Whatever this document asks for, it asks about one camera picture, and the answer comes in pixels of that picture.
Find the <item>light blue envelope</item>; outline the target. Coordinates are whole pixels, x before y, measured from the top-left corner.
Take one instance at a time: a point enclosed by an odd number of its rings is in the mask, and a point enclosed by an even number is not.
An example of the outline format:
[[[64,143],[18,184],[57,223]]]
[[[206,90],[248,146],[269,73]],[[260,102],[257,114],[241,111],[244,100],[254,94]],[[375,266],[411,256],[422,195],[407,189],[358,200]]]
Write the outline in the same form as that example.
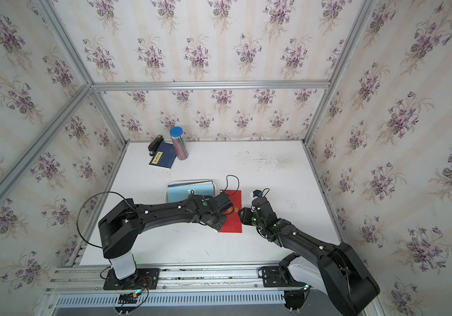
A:
[[[214,185],[172,187],[167,189],[167,201],[174,203],[186,200],[192,192],[199,196],[213,196],[215,194]]]

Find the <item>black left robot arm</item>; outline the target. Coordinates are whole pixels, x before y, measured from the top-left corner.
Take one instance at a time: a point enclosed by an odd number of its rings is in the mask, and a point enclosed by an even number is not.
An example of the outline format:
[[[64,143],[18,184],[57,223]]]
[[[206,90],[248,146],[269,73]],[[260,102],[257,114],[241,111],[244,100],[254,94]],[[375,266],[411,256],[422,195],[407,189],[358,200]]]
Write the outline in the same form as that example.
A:
[[[146,230],[179,223],[197,223],[222,230],[235,208],[227,193],[217,196],[190,194],[188,198],[167,204],[135,204],[124,199],[98,222],[102,253],[118,280],[137,273],[132,247]]]

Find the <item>white plastic storage box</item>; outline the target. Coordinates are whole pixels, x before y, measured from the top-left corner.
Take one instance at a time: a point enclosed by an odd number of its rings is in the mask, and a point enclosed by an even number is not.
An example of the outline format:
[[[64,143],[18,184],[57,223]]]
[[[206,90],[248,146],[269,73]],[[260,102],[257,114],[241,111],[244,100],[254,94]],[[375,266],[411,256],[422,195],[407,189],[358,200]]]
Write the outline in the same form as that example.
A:
[[[212,180],[193,180],[169,184],[166,191],[166,201],[168,203],[183,201],[190,195],[214,196],[215,184]]]

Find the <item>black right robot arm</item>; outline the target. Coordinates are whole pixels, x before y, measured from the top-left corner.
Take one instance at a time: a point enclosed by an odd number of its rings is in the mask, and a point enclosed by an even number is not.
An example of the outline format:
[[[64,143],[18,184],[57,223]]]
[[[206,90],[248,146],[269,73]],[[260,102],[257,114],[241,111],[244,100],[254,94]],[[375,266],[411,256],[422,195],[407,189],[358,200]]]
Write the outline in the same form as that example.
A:
[[[316,266],[331,303],[342,315],[359,315],[380,294],[377,281],[352,246],[330,244],[304,233],[277,217],[266,197],[253,199],[250,208],[239,211],[239,217],[267,241]]]

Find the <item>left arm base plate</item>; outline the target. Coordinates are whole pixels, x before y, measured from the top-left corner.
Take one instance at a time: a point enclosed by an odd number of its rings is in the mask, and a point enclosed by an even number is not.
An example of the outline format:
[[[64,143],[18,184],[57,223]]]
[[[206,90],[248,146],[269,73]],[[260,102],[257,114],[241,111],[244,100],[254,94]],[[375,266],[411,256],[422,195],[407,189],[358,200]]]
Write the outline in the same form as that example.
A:
[[[155,290],[160,276],[159,269],[140,269],[138,268],[134,275],[120,280],[116,277],[113,269],[108,271],[103,290],[121,291],[121,290]]]

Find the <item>light green envelope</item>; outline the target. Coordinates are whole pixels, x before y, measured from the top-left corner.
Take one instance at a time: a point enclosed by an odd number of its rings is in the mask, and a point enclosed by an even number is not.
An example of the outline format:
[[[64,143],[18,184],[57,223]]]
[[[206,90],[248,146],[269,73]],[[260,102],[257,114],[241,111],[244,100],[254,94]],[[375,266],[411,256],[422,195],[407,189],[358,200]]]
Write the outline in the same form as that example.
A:
[[[168,184],[168,188],[181,187],[181,186],[203,186],[203,185],[214,185],[214,183],[211,180],[191,181],[191,182],[175,182],[172,184]]]

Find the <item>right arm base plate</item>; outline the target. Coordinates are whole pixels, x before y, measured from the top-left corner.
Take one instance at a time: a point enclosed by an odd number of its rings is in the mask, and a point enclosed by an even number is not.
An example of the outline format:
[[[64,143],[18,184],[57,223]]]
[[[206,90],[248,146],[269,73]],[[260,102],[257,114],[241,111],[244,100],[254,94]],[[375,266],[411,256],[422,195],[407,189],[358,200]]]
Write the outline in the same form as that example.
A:
[[[282,266],[264,266],[257,270],[264,288],[305,288],[306,284],[298,282],[290,275],[289,270]]]

